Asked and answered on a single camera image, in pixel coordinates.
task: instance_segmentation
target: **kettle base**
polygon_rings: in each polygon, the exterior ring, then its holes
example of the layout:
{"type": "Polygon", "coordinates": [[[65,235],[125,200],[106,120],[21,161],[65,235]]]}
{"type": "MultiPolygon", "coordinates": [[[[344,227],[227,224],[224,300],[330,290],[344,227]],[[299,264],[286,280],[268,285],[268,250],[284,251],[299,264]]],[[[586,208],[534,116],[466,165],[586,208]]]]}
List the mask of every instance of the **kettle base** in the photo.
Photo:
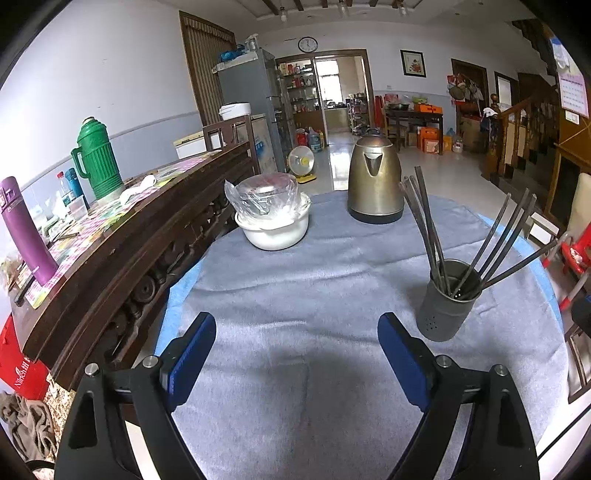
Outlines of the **kettle base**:
{"type": "Polygon", "coordinates": [[[373,223],[374,225],[383,225],[385,223],[392,223],[402,218],[404,209],[401,209],[388,215],[368,215],[367,213],[359,213],[352,208],[347,208],[351,217],[363,223],[373,223]]]}

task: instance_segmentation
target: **purple water bottle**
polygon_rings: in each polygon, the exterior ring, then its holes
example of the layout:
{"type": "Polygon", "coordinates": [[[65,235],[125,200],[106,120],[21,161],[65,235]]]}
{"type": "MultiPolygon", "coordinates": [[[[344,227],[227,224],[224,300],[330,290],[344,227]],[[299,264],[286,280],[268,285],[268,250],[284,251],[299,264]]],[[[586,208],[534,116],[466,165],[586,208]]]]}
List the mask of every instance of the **purple water bottle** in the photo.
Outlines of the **purple water bottle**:
{"type": "Polygon", "coordinates": [[[0,211],[22,259],[37,281],[45,285],[57,271],[57,263],[37,232],[14,177],[5,178],[0,183],[0,211]]]}

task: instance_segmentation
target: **round table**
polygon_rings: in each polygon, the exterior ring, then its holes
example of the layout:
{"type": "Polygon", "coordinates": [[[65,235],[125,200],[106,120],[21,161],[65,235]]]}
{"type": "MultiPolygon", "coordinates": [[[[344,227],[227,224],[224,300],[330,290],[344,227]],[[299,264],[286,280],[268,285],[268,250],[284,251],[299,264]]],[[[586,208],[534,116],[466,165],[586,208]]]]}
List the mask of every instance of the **round table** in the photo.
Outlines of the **round table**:
{"type": "MultiPolygon", "coordinates": [[[[461,367],[506,365],[537,442],[568,360],[531,270],[483,292],[453,339],[431,342],[414,320],[428,262],[408,208],[395,223],[368,225],[349,216],[346,192],[312,201],[308,232],[289,249],[259,250],[240,229],[214,242],[183,306],[182,332],[200,311],[217,321],[205,367],[173,414],[207,478],[387,478],[421,412],[378,343],[384,312],[461,367]]],[[[432,197],[431,210],[446,258],[470,262],[488,226],[451,200],[432,197]]],[[[499,272],[520,259],[512,249],[499,272]]],[[[438,478],[453,471],[468,417],[464,406],[438,478]]]]}

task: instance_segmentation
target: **metal screw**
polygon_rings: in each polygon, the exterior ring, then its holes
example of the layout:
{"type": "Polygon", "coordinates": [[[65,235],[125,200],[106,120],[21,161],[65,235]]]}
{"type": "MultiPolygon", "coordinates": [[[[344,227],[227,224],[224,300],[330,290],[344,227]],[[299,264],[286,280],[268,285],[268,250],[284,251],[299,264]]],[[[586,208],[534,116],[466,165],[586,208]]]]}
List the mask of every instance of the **metal screw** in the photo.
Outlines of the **metal screw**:
{"type": "Polygon", "coordinates": [[[89,377],[95,377],[99,373],[100,368],[97,364],[88,364],[84,368],[84,373],[89,377]]]}
{"type": "Polygon", "coordinates": [[[507,367],[505,365],[495,365],[495,372],[497,375],[500,375],[502,377],[504,377],[506,374],[509,373],[509,371],[507,370],[507,367]]]}
{"type": "Polygon", "coordinates": [[[148,355],[142,360],[142,365],[146,368],[152,368],[158,365],[158,357],[155,355],[148,355]]]}
{"type": "Polygon", "coordinates": [[[443,368],[447,368],[452,365],[452,359],[449,358],[447,355],[438,355],[435,361],[440,367],[443,368]]]}

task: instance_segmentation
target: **kettle handle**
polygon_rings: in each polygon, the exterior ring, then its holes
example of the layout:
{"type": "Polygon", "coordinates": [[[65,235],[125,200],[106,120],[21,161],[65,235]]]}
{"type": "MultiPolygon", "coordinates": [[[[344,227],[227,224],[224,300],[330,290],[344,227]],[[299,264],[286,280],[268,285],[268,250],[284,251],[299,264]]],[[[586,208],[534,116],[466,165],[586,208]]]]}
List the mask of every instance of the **kettle handle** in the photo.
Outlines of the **kettle handle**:
{"type": "Polygon", "coordinates": [[[80,161],[78,160],[79,153],[82,153],[81,147],[77,147],[74,150],[72,150],[72,160],[74,160],[74,165],[76,166],[78,175],[80,175],[80,177],[82,177],[83,179],[87,179],[89,175],[84,170],[82,170],[82,165],[80,165],[80,161]]]}

